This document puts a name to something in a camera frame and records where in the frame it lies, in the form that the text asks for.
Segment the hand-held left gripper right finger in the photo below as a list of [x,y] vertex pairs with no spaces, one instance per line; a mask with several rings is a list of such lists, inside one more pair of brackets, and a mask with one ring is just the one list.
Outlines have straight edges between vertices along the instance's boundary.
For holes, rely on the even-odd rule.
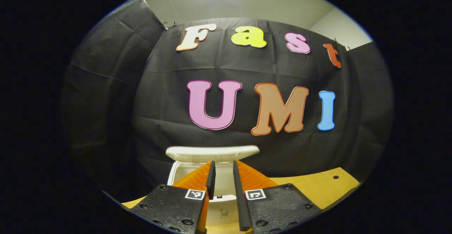
[[294,234],[322,210],[294,184],[277,184],[241,161],[233,162],[239,229],[247,234]]

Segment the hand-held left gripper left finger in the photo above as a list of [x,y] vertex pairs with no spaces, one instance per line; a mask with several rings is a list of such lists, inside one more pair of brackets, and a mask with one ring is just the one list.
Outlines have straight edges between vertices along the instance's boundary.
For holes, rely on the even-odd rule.
[[215,181],[216,164],[209,161],[172,185],[158,185],[131,212],[176,234],[205,234]]

